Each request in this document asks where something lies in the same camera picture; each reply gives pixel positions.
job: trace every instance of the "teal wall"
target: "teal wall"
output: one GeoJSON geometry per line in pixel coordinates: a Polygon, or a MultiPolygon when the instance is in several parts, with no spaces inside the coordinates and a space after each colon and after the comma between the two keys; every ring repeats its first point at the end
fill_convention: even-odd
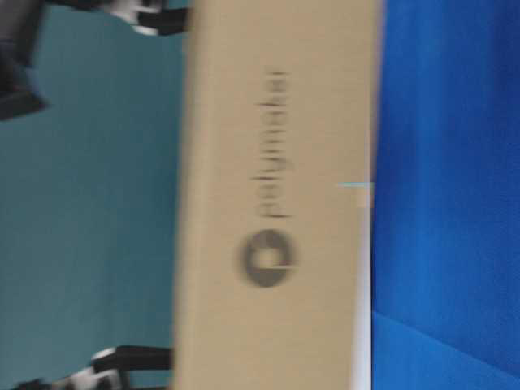
{"type": "Polygon", "coordinates": [[[184,37],[48,16],[37,69],[53,106],[0,123],[0,388],[171,343],[184,37]]]}

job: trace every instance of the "cardboard box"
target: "cardboard box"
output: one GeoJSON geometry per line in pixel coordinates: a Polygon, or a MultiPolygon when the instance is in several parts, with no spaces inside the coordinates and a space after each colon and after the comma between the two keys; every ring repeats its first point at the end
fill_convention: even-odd
{"type": "Polygon", "coordinates": [[[377,3],[192,7],[174,388],[369,389],[377,3]]]}

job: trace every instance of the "blue background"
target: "blue background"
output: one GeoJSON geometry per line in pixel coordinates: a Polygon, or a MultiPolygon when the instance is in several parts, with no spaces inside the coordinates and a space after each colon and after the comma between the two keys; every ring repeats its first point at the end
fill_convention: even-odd
{"type": "Polygon", "coordinates": [[[518,389],[520,2],[386,5],[374,389],[518,389]]]}
{"type": "Polygon", "coordinates": [[[37,74],[52,107],[0,123],[0,388],[171,343],[183,37],[48,16],[37,74]]]}

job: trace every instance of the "black object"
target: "black object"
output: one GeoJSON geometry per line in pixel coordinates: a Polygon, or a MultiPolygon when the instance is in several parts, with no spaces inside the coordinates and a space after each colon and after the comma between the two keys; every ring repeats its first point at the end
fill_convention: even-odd
{"type": "Polygon", "coordinates": [[[158,35],[173,35],[186,30],[188,10],[178,8],[160,12],[139,12],[137,23],[142,27],[154,28],[158,35]]]}
{"type": "MultiPolygon", "coordinates": [[[[40,35],[46,4],[94,11],[113,0],[0,0],[0,121],[28,115],[48,105],[29,77],[33,54],[40,35]]],[[[151,0],[143,0],[146,5],[151,0]]],[[[161,0],[157,12],[140,11],[136,26],[151,29],[160,36],[182,33],[187,10],[166,9],[161,0]]]]}
{"type": "Polygon", "coordinates": [[[16,52],[0,43],[0,120],[32,114],[46,107],[16,52]]]}
{"type": "Polygon", "coordinates": [[[173,368],[171,349],[123,345],[105,349],[92,357],[90,367],[52,384],[41,379],[18,384],[13,390],[165,390],[131,388],[129,371],[156,371],[173,368]]]}

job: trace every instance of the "polymaker logo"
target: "polymaker logo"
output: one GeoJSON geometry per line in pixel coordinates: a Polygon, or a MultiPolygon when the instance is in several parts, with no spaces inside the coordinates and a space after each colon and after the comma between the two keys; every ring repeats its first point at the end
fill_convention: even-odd
{"type": "Polygon", "coordinates": [[[289,236],[276,230],[252,235],[241,258],[247,279],[258,287],[275,287],[283,283],[295,263],[289,236]]]}

